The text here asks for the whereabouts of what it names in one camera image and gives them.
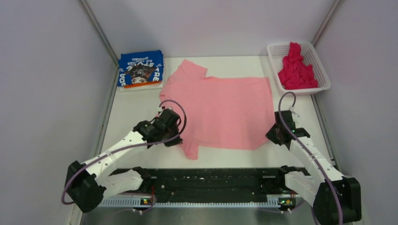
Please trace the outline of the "light pink t-shirt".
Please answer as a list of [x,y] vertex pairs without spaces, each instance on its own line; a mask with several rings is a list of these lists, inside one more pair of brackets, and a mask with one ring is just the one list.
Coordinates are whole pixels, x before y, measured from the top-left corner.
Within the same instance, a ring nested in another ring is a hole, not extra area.
[[184,60],[160,91],[165,107],[186,118],[180,145],[196,160],[199,147],[255,150],[275,124],[270,81],[266,77],[218,78]]

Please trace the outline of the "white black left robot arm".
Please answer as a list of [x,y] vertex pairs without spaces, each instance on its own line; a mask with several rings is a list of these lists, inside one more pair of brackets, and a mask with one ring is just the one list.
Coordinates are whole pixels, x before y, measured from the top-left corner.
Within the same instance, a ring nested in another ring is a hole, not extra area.
[[69,195],[72,203],[83,213],[97,208],[109,197],[136,190],[149,191],[151,182],[138,167],[116,174],[134,156],[153,145],[166,147],[182,142],[179,125],[181,117],[172,109],[162,109],[153,120],[141,121],[108,150],[83,163],[75,161],[68,166],[61,199]]

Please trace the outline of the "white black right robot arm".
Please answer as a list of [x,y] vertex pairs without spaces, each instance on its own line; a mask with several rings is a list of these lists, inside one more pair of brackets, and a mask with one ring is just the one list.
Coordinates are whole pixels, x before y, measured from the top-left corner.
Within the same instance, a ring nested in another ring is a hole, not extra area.
[[284,145],[305,167],[281,166],[275,187],[281,193],[290,190],[312,206],[321,225],[340,225],[362,218],[361,187],[354,177],[337,170],[316,148],[310,134],[297,128],[292,111],[275,112],[276,122],[266,137]]

